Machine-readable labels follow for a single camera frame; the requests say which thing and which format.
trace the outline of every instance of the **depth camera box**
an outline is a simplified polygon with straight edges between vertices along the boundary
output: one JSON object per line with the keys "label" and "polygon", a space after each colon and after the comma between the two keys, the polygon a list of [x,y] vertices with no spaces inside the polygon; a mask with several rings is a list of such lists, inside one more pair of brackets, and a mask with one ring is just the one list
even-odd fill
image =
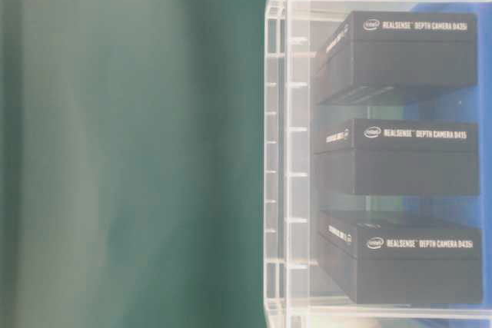
{"label": "depth camera box", "polygon": [[320,212],[318,263],[355,303],[480,303],[478,229],[400,212]]}
{"label": "depth camera box", "polygon": [[476,124],[355,118],[321,128],[313,160],[321,193],[479,193]]}
{"label": "depth camera box", "polygon": [[317,52],[317,104],[403,105],[477,84],[471,13],[352,12]]}

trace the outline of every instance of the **green wall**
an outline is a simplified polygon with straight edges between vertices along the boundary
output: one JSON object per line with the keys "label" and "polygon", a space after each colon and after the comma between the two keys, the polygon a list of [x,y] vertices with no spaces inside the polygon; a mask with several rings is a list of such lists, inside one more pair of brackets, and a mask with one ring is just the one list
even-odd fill
{"label": "green wall", "polygon": [[264,326],[263,10],[2,0],[2,326]]}

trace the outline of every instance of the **clear plastic container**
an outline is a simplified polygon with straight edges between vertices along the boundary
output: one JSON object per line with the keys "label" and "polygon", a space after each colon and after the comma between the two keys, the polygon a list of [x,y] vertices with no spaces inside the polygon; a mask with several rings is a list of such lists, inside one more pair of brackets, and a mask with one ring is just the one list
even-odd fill
{"label": "clear plastic container", "polygon": [[[264,310],[269,327],[490,326],[492,202],[489,183],[492,181],[492,158],[489,147],[492,144],[492,131],[487,130],[492,127],[490,2],[492,0],[267,0],[264,30]],[[377,17],[369,17],[371,13],[359,13],[360,19],[368,16],[360,24],[350,23],[350,28],[365,28],[365,31],[356,32],[381,32],[383,41],[390,47],[378,48],[376,43],[381,40],[364,39],[363,36],[359,38],[351,34],[351,29],[344,30],[343,26],[340,28],[352,12],[362,11],[390,12],[387,15],[375,13]],[[443,18],[440,22],[439,15],[443,13],[457,14],[457,18]],[[415,14],[430,18],[422,18],[423,21],[420,18],[411,18]],[[405,23],[408,15],[411,21]],[[471,21],[461,22],[462,15]],[[477,27],[472,32],[474,22]],[[401,31],[409,39],[398,39],[398,36],[392,39],[391,36],[385,36],[384,29],[395,35]],[[416,36],[415,41],[418,42],[412,40],[417,33],[437,35],[438,31],[442,32],[442,39],[428,39],[424,36],[420,40]],[[468,32],[471,39],[460,39],[461,31]],[[436,46],[436,42],[441,41],[448,43],[445,49]],[[464,51],[462,47],[468,41],[475,44],[472,49],[468,45],[468,49]],[[340,47],[338,44],[344,42],[349,45],[347,48],[351,48],[345,59],[335,61],[333,57],[328,66],[327,60],[319,62],[320,55],[325,53],[330,58],[329,54],[336,54],[335,49]],[[405,65],[401,61],[403,57],[397,56],[402,48],[407,47],[405,45],[412,42],[415,44],[409,47],[407,54],[412,56],[414,67]],[[365,43],[366,54],[355,51],[357,43]],[[443,50],[450,55],[443,57],[440,52]],[[470,50],[475,50],[476,55],[470,55]],[[371,51],[379,57],[387,53],[388,62],[368,57]],[[465,59],[468,60],[468,65],[461,66],[460,63]],[[449,68],[444,65],[433,69],[434,61],[437,64],[448,61]],[[322,68],[326,68],[328,72],[320,72]],[[347,68],[352,71],[347,72],[350,78],[344,74]],[[381,74],[373,73],[371,68],[376,68]],[[463,77],[464,71],[469,78]],[[421,77],[426,73],[427,77],[433,78],[426,81],[424,78],[422,82]],[[331,100],[328,98],[323,101],[320,98],[320,86],[333,84],[337,79],[342,84],[356,84],[356,75],[362,81],[359,81],[361,84],[372,78],[376,81],[373,82],[377,89],[372,89],[371,93],[365,92],[365,87],[356,91],[345,89]],[[423,84],[418,85],[413,90],[417,93],[407,100],[395,103],[395,100],[388,99],[385,103],[385,94],[394,89],[394,86],[391,81],[377,82],[378,76],[392,79],[395,85],[405,79],[421,81]],[[420,91],[427,91],[428,84],[442,82],[445,85],[451,80],[466,81],[463,81],[463,85],[454,85],[449,89],[431,88],[429,94],[424,92],[420,95]],[[329,92],[324,91],[323,94],[328,96]],[[373,98],[377,96],[382,99],[373,103]],[[319,149],[320,144],[344,140],[343,135],[337,134],[343,134],[344,122],[354,118],[382,119],[386,125],[389,124],[385,128],[380,127],[381,121],[369,121],[376,124],[364,127],[358,133],[361,135],[367,129],[376,127],[380,130],[369,130],[368,136],[387,133],[388,140],[390,137],[403,140],[408,134],[415,142],[427,140],[425,142],[429,143],[433,139],[429,144],[433,145],[430,151],[426,151],[428,148],[425,145],[422,149],[429,158],[427,168],[430,170],[424,170],[425,165],[422,163],[425,157],[418,156],[421,155],[421,147],[418,146],[420,144],[416,144],[415,148],[410,143],[410,147],[406,148],[405,144],[399,147],[398,143],[403,141],[398,141],[396,147],[381,149],[367,149],[364,145],[357,147],[350,144],[337,147],[333,152]],[[399,126],[405,122],[423,124],[425,127],[411,129]],[[448,126],[432,128],[432,124],[439,125],[441,122]],[[462,123],[469,124],[466,127],[471,131],[465,132],[467,128],[463,128],[464,126],[456,126],[454,129],[452,125]],[[476,130],[477,136],[464,150],[467,155],[471,155],[468,161],[462,157],[461,149],[450,149],[448,143],[452,140],[469,141],[470,135],[474,134],[473,130]],[[359,160],[358,154],[354,152],[359,153],[364,148],[367,149],[364,153],[369,153],[368,155],[377,151],[380,155],[378,160],[387,168],[381,169],[378,164],[371,162],[372,164],[367,164],[369,167],[360,169],[359,161],[363,160]],[[400,151],[408,157],[401,159]],[[448,151],[453,152],[450,158],[441,157]],[[337,157],[341,152],[346,154],[344,159]],[[417,157],[412,160],[411,155],[415,153]],[[329,157],[330,160],[321,160],[322,157]],[[405,177],[407,187],[398,190],[391,190],[396,187],[389,190],[385,187],[386,183],[394,183],[391,181],[397,183],[404,171],[404,168],[401,172],[392,170],[390,164],[394,162],[388,158],[395,161],[401,159],[401,163],[413,168]],[[439,171],[440,163],[447,169]],[[462,171],[451,173],[453,168],[460,165]],[[346,167],[353,171],[347,173]],[[341,178],[337,176],[338,171],[343,172],[340,174],[342,181],[338,180]],[[357,173],[367,172],[372,172],[372,175],[357,177]],[[433,185],[432,176],[439,177],[439,180],[436,178],[436,186]],[[354,184],[347,185],[348,181],[354,181]],[[382,234],[376,237],[380,240],[362,240],[361,245],[367,244],[367,248],[378,245],[383,248],[401,248],[401,253],[392,249],[393,254],[388,254],[390,256],[386,259],[380,258],[379,264],[376,263],[376,267],[373,265],[371,274],[361,269],[364,259],[361,250],[357,255],[354,251],[344,249],[344,246],[350,246],[354,235],[349,236],[346,231],[329,224],[330,221],[323,223],[321,220],[321,214],[333,214],[335,210],[356,210],[369,217],[376,217],[376,214],[380,217],[381,214],[386,214],[381,211],[385,211],[416,219],[432,219],[453,226],[436,226],[441,230],[450,227],[451,231],[443,231],[434,239],[426,234],[432,234],[433,230],[428,230],[432,225],[427,225],[424,236],[414,233],[400,238],[397,232],[402,227],[396,225],[392,229],[396,236],[393,234],[391,240]],[[384,224],[359,223],[357,225],[355,221],[355,227],[385,227]],[[475,234],[478,232],[478,238],[474,239],[473,255],[468,250],[462,250],[472,246],[467,235],[454,236],[454,225],[456,228],[472,230]],[[359,238],[362,238],[362,231],[358,232]],[[419,250],[405,254],[405,247],[416,247]],[[456,269],[463,260],[474,261]],[[378,266],[390,268],[388,273],[393,273],[392,278],[402,273],[405,281],[388,284],[385,274],[377,272]],[[398,271],[391,269],[397,266],[400,268]],[[415,267],[423,268],[419,273],[427,276],[421,277],[419,273],[415,273]],[[436,271],[439,268],[443,270],[442,276]],[[377,289],[381,286],[386,289],[383,293]],[[389,286],[395,286],[394,291],[388,291]],[[356,289],[357,293],[350,291],[350,288]],[[441,291],[457,289],[462,293],[455,293],[453,296],[444,293],[442,299],[439,297]]]}

